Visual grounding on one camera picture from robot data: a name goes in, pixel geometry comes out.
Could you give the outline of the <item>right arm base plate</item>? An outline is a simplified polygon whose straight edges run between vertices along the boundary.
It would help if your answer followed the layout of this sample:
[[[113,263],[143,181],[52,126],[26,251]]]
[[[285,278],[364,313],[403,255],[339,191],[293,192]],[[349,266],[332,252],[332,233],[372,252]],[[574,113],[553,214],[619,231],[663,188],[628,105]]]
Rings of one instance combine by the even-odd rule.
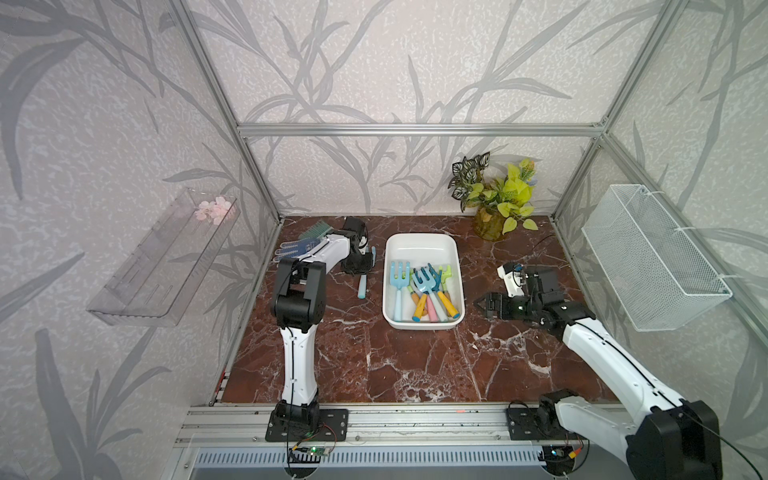
[[[553,407],[534,407],[513,400],[507,405],[505,420],[511,440],[575,443],[577,447],[587,444],[584,437],[559,424]]]

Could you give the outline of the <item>teal rake light handle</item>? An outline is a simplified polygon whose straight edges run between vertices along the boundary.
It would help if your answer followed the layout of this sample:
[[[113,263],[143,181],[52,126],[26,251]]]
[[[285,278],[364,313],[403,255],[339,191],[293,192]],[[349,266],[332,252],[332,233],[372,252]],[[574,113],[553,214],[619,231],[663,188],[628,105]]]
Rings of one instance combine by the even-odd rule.
[[[392,261],[390,264],[390,284],[395,289],[393,320],[403,320],[403,291],[410,284],[410,263]]]

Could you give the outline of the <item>light blue hand rake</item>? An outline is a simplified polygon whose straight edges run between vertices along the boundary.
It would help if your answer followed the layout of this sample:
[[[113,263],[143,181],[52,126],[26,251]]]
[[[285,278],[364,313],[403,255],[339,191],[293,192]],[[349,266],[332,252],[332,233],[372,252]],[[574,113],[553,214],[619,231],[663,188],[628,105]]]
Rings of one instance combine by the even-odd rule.
[[[375,266],[376,263],[376,248],[372,247],[370,249],[371,253],[371,267]],[[367,295],[367,274],[362,274],[360,277],[359,285],[358,285],[358,298],[363,300],[366,298]]]

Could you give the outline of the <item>teal rake white handle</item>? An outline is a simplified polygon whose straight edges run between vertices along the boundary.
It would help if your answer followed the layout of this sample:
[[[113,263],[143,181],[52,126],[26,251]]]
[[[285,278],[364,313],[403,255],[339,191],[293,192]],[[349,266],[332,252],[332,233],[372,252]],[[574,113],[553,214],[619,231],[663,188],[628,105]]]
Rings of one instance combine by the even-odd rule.
[[[429,295],[434,304],[436,315],[440,322],[445,322],[448,317],[437,296],[437,272],[430,263],[427,264],[426,276],[428,278],[427,282]]]

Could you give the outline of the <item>blue rake yellow handle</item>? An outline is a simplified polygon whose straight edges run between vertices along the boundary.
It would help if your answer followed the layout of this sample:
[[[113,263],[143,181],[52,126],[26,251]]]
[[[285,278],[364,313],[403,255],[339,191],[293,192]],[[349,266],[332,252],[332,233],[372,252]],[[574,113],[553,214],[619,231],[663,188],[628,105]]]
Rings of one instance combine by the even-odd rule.
[[[415,310],[412,314],[412,320],[414,322],[420,322],[423,315],[425,314],[425,298],[424,294],[428,293],[428,278],[426,276],[426,270],[427,268],[421,267],[420,269],[414,269],[413,270],[413,281],[416,285],[416,290],[420,291],[421,294],[419,296],[419,300],[416,304]]]

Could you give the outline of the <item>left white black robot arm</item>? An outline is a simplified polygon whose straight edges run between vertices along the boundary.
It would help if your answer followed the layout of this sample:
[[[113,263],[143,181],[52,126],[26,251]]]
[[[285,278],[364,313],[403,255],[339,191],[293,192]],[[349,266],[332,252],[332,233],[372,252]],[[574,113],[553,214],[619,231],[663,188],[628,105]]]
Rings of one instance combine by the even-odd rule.
[[[334,267],[363,275],[374,266],[369,235],[335,230],[290,244],[278,262],[271,311],[283,340],[285,379],[274,414],[289,427],[315,430],[320,422],[315,340],[327,304],[326,276]]]

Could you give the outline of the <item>blue rake pink handle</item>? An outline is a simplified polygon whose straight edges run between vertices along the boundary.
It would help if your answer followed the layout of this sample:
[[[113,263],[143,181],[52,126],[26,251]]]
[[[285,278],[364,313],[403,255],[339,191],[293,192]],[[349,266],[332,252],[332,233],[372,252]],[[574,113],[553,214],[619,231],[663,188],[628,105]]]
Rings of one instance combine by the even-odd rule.
[[[435,306],[430,298],[430,295],[428,293],[425,293],[424,298],[425,298],[425,316],[429,319],[430,322],[433,322],[433,323],[438,322],[439,317],[435,310]]]

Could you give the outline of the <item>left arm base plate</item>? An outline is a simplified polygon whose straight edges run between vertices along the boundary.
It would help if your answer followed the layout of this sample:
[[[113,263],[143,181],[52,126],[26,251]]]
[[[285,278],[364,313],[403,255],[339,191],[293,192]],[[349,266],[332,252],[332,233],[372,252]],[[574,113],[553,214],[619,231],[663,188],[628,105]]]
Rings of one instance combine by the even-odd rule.
[[[348,409],[293,408],[278,405],[271,413],[265,440],[272,443],[344,441],[349,426]]]

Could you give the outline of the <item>white storage box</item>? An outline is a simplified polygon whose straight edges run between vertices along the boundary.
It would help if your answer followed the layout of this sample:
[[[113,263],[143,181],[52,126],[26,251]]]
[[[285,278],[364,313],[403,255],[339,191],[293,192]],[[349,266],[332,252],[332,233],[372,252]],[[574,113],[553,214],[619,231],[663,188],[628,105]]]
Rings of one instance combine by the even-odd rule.
[[[392,261],[409,262],[410,284],[403,291],[403,320],[394,321],[393,311],[395,304],[395,289],[390,284],[390,264]],[[450,265],[452,269],[452,279],[448,284],[448,291],[451,300],[458,309],[460,316],[457,319],[450,318],[445,322],[430,322],[423,315],[420,322],[412,320],[412,314],[421,294],[416,290],[413,281],[413,270],[421,267],[427,268],[430,263],[437,272],[437,296],[439,290],[438,267],[441,265]],[[458,326],[464,319],[467,311],[464,296],[464,287],[462,281],[462,272],[460,268],[459,252],[456,242],[446,234],[432,233],[401,233],[391,236],[386,243],[384,252],[384,286],[382,300],[382,314],[385,320],[395,329],[400,330],[450,330]]]

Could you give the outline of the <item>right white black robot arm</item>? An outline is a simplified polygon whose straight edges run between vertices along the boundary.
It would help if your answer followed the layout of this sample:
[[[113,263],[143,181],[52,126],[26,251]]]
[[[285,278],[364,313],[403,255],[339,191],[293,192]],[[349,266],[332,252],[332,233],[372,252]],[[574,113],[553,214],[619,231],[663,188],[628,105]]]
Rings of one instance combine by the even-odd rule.
[[[488,319],[521,320],[560,340],[614,393],[628,420],[569,389],[544,394],[533,413],[545,438],[574,433],[623,461],[637,479],[720,479],[718,417],[688,401],[631,356],[583,304],[559,292],[510,297],[487,293],[474,302]]]

